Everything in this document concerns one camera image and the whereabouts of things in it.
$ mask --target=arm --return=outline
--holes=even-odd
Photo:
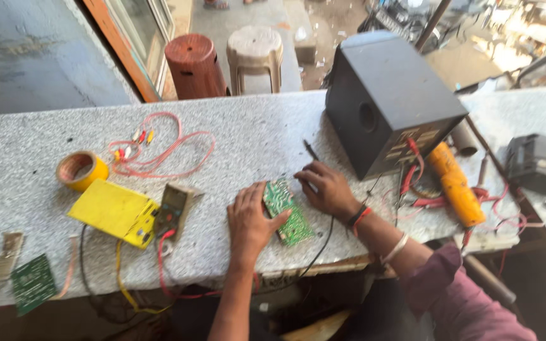
[[[256,182],[242,189],[235,203],[227,206],[231,260],[208,341],[248,339],[252,274],[256,258],[273,232],[288,220],[291,213],[285,211],[273,219],[264,217],[262,199],[265,186],[266,182]]]
[[[361,207],[342,173],[315,161],[294,175],[309,202],[324,213],[347,223]],[[375,213],[357,226],[357,235],[371,254],[388,255],[402,232]],[[515,315],[492,301],[462,269],[460,252],[446,245],[433,252],[408,239],[390,260],[400,277],[406,301],[420,317],[431,312],[436,322],[456,340],[535,340],[536,335],[520,325]]]

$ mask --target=granite countertop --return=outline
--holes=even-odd
[[[546,136],[546,87],[471,95],[461,101],[501,163],[506,161],[512,138]],[[546,226],[546,196],[531,190],[524,194]]]
[[[2,232],[22,231],[24,244],[17,266],[45,253],[60,289],[70,259],[69,236],[79,234],[82,223],[66,216],[80,196],[55,178],[60,159],[82,149],[95,152],[105,162],[112,158],[107,145],[113,140],[128,140],[144,117],[153,112],[171,111],[182,120],[183,132],[209,130],[216,136],[216,147],[196,173],[178,179],[178,183],[206,192],[186,221],[181,240],[171,257],[164,261],[167,282],[194,283],[221,278],[229,257],[226,205],[243,187],[259,180],[292,177],[311,162],[302,143],[309,141],[322,161],[344,172],[356,197],[366,197],[374,180],[358,182],[339,144],[336,133],[323,114],[325,92],[299,92],[281,95],[201,99],[148,105],[98,107],[61,111],[0,115],[0,252]],[[468,99],[467,103],[486,102]],[[158,155],[166,141],[175,138],[171,120],[155,120],[154,143],[145,149],[145,157]],[[160,167],[160,174],[193,167],[208,150],[207,137],[187,142]],[[483,151],[469,159],[459,159],[470,183],[477,182]],[[111,173],[109,181],[145,193],[161,201],[166,179],[142,179]],[[384,176],[368,204],[391,220],[382,209],[381,197],[397,186],[397,175]],[[486,187],[492,194],[502,192],[502,180],[489,170]],[[316,237],[291,248],[271,239],[256,265],[258,272],[305,267],[315,257],[330,227],[330,218],[311,208],[292,181],[296,198],[303,205]],[[484,211],[490,216],[490,206]],[[511,199],[504,200],[501,213],[515,214]],[[404,207],[401,215],[413,212]],[[460,231],[452,212],[425,210],[414,218],[400,220],[398,227],[425,242]],[[85,267],[92,289],[99,294],[118,290],[115,281],[115,244],[117,240],[99,230],[88,228],[85,241]],[[330,243],[317,260],[332,263],[366,253],[366,249],[336,223]],[[141,251],[129,244],[122,247],[122,278],[128,289],[159,287],[156,271],[156,248],[151,243]],[[84,296],[79,271],[75,271],[65,298]],[[0,283],[0,305],[14,302],[11,283]]]

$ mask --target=silver bangle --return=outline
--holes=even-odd
[[[406,243],[408,242],[408,235],[404,232],[401,239],[399,239],[399,242],[395,245],[393,250],[389,252],[389,254],[385,257],[380,259],[380,262],[384,264],[389,263],[401,250],[403,250],[403,247],[406,246]]]

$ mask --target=orange door frame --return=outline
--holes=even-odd
[[[100,27],[111,47],[113,47],[117,57],[121,60],[121,64],[123,64],[127,73],[130,74],[144,101],[160,102],[161,97],[159,93],[140,66],[138,58],[132,51],[130,42],[121,34],[104,0],[83,0],[83,3],[86,4],[98,27]]]

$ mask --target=person's foot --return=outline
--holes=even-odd
[[[228,10],[229,3],[226,0],[204,0],[203,7],[206,10]]]

